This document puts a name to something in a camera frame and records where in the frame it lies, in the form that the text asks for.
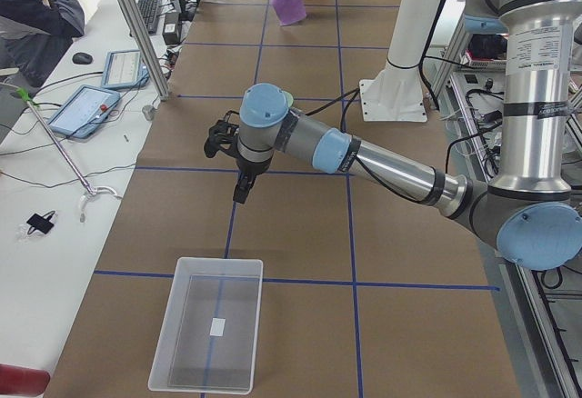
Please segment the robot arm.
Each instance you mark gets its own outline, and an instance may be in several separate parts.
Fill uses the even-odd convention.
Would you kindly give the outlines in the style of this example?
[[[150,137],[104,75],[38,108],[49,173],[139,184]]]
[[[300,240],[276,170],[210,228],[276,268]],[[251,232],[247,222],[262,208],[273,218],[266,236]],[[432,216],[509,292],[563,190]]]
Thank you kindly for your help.
[[[246,91],[240,108],[235,200],[246,200],[273,154],[282,152],[433,206],[510,263],[543,271],[573,259],[581,249],[581,217],[561,163],[581,0],[467,0],[467,6],[508,31],[500,166],[490,181],[435,167],[437,146],[420,125],[389,125],[368,142],[296,110],[279,87],[259,84]]]

